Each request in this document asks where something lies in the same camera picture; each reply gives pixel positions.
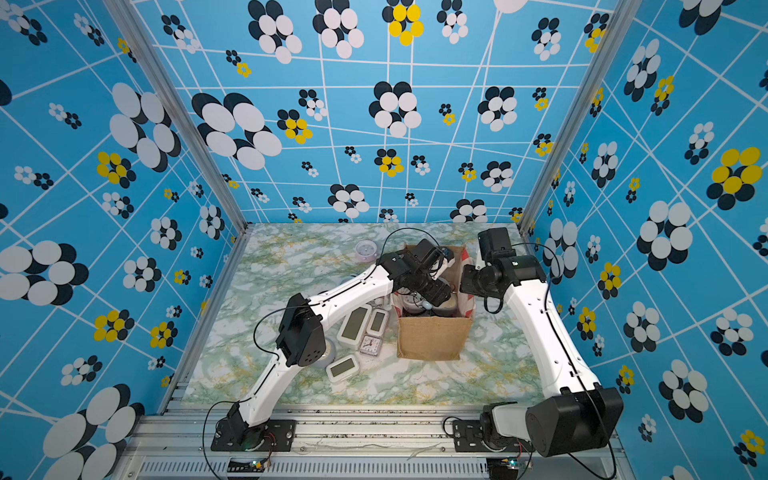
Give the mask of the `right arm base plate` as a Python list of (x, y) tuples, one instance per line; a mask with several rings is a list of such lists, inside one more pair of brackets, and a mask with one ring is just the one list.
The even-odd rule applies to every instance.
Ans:
[(479, 420), (451, 419), (449, 434), (457, 453), (490, 453)]

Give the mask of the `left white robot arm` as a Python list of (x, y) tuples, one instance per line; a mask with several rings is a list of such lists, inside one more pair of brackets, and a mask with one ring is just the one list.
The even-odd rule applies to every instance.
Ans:
[(311, 297), (298, 293), (280, 310), (283, 314), (271, 359), (245, 398), (237, 400), (216, 424), (243, 435), (266, 424), (285, 390), (301, 369), (325, 353), (325, 333), (355, 309), (403, 288), (434, 305), (447, 301), (451, 287), (440, 276), (455, 254), (429, 239), (382, 255), (363, 273), (342, 285)]

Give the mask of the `white twin-bell alarm clock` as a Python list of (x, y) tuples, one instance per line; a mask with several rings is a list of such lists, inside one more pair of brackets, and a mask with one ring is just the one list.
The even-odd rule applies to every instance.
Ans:
[(418, 293), (402, 294), (400, 296), (402, 309), (408, 316), (419, 316), (426, 312), (424, 299)]

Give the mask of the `grey round beige-face clock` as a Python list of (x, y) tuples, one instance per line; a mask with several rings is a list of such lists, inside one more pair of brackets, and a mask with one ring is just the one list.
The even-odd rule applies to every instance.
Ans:
[(461, 316), (458, 308), (458, 301), (453, 298), (443, 302), (439, 306), (434, 306), (431, 309), (431, 313), (433, 316), (442, 318), (457, 318)]

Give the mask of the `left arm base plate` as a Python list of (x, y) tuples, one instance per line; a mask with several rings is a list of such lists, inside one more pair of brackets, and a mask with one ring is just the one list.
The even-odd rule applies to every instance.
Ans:
[(268, 420), (249, 427), (223, 418), (216, 423), (210, 448), (214, 452), (289, 452), (295, 439), (295, 420)]

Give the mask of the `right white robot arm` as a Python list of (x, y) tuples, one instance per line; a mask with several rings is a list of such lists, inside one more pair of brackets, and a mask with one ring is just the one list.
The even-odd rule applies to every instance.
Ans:
[(504, 228), (478, 235), (480, 267), (467, 265), (460, 290), (477, 299), (497, 299), (520, 322), (536, 362), (541, 402), (484, 407), (483, 440), (493, 450), (514, 442), (543, 457), (572, 455), (609, 445), (624, 403), (590, 370), (557, 312), (538, 259), (519, 252)]

